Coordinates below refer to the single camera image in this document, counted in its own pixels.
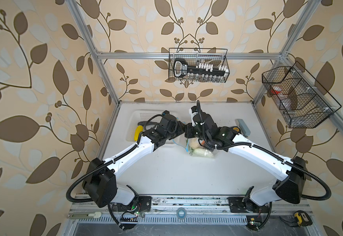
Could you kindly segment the white plastic basket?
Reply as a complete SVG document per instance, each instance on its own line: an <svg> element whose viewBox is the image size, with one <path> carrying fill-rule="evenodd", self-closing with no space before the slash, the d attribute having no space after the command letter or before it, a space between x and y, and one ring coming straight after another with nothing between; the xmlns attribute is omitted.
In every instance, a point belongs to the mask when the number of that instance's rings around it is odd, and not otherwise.
<svg viewBox="0 0 343 236"><path fill-rule="evenodd" d="M163 111L161 110L136 110L134 111L131 117L129 118L127 130L125 134L125 140L127 142L134 142L135 131L138 127L138 123L140 122L146 123L153 116L157 114L161 114L162 112Z"/></svg>

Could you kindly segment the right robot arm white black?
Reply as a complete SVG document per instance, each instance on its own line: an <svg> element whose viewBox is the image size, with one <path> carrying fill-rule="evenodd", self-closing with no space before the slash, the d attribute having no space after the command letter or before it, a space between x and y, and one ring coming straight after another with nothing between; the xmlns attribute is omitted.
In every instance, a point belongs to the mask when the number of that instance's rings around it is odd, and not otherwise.
<svg viewBox="0 0 343 236"><path fill-rule="evenodd" d="M185 127L186 138L197 138L199 144L210 150L223 150L241 156L275 177L275 181L265 187L250 187L245 201L263 206L279 200L299 204L302 198L325 201L331 197L329 186L306 169L306 163L302 158L282 156L250 141L232 127L218 127L212 117L202 111L199 101L189 109L189 114L191 122ZM303 194L307 177L324 188L325 193L322 196Z"/></svg>

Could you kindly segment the white garlic toy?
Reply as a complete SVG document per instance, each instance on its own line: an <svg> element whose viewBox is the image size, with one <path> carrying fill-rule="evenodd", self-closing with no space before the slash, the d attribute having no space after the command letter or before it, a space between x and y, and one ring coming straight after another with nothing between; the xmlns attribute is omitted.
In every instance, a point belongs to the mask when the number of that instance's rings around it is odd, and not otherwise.
<svg viewBox="0 0 343 236"><path fill-rule="evenodd" d="M192 149L200 148L199 140L197 138L191 139L190 140L190 147Z"/></svg>

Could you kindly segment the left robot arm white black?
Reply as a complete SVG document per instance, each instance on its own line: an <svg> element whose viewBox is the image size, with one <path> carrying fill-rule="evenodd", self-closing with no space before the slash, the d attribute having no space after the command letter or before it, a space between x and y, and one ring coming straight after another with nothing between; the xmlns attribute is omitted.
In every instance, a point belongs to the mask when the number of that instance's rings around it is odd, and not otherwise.
<svg viewBox="0 0 343 236"><path fill-rule="evenodd" d="M67 190L66 199L71 203L94 202L99 208L113 203L131 204L136 192L129 186L118 185L117 178L141 158L163 146L167 140L185 133L184 123L168 111L154 115L144 127L157 117L161 118L160 122L141 131L131 146L112 157L91 161L87 173Z"/></svg>

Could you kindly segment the clear zip top bag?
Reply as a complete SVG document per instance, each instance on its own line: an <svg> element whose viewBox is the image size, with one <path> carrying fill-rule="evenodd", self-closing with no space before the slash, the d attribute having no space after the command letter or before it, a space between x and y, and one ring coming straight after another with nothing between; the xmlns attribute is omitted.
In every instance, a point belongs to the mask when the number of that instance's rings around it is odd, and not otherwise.
<svg viewBox="0 0 343 236"><path fill-rule="evenodd" d="M182 147L192 157L216 158L217 151L210 150L204 146L205 142L198 138L181 138L178 142L172 139L172 141L175 145Z"/></svg>

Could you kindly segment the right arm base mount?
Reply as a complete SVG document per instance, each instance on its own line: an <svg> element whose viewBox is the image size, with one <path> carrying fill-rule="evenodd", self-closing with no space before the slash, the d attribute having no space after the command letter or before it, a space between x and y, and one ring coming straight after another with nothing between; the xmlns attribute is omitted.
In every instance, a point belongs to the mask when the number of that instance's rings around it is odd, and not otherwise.
<svg viewBox="0 0 343 236"><path fill-rule="evenodd" d="M258 206L245 197L228 197L228 205L231 213L268 213L267 204Z"/></svg>

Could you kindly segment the white radish toy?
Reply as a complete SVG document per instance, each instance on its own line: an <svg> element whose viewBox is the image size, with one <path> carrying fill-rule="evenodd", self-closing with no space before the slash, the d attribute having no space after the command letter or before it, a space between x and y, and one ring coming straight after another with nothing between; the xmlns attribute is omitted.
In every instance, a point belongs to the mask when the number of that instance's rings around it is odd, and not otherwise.
<svg viewBox="0 0 343 236"><path fill-rule="evenodd" d="M194 149L192 152L192 156L205 157L205 158L215 158L215 155L213 152L211 152L208 149L204 149L204 148Z"/></svg>

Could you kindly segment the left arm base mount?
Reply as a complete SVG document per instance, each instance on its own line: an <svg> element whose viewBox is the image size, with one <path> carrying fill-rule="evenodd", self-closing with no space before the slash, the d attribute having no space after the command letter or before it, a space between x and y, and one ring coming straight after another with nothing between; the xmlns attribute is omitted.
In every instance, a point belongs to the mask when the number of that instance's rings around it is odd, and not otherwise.
<svg viewBox="0 0 343 236"><path fill-rule="evenodd" d="M148 212L151 209L152 197L151 196L136 196L128 205L115 203L111 205L111 210L116 212Z"/></svg>

